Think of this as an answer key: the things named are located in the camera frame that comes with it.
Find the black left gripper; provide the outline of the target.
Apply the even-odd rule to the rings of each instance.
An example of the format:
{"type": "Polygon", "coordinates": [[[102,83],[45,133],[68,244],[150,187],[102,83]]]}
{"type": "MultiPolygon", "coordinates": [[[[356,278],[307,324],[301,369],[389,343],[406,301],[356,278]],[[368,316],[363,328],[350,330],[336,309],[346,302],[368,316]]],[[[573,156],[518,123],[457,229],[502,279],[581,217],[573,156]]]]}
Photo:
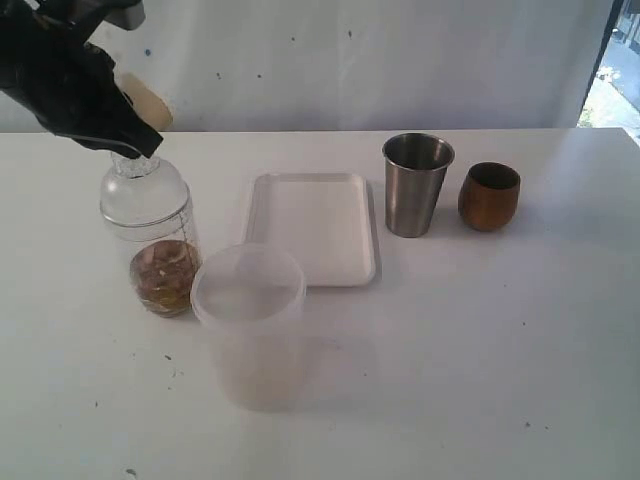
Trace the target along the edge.
{"type": "Polygon", "coordinates": [[[134,30],[144,20],[141,1],[3,1],[1,91],[56,136],[151,158],[163,137],[117,87],[115,61],[89,42],[104,22],[134,30]]]}

